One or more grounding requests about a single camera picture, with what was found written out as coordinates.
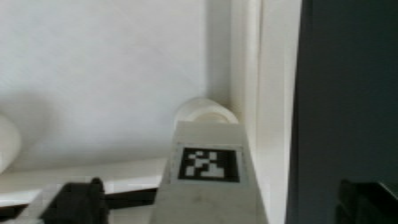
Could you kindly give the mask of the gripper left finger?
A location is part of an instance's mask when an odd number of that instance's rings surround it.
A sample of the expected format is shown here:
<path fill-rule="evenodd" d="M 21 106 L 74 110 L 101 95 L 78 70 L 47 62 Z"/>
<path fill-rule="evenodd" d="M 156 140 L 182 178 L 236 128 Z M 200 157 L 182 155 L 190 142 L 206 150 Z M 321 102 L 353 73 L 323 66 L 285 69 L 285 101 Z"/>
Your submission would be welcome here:
<path fill-rule="evenodd" d="M 40 212 L 42 224 L 110 224 L 110 211 L 154 204 L 158 189 L 104 193 L 99 178 L 86 183 L 69 182 Z"/>

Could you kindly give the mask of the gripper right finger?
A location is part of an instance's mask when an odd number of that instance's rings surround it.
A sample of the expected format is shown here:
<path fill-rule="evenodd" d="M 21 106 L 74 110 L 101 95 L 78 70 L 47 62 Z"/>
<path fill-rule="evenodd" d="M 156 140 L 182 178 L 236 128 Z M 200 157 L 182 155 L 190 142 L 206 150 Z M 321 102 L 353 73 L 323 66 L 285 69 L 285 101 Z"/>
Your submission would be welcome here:
<path fill-rule="evenodd" d="M 398 183 L 341 181 L 333 224 L 398 224 Z"/>

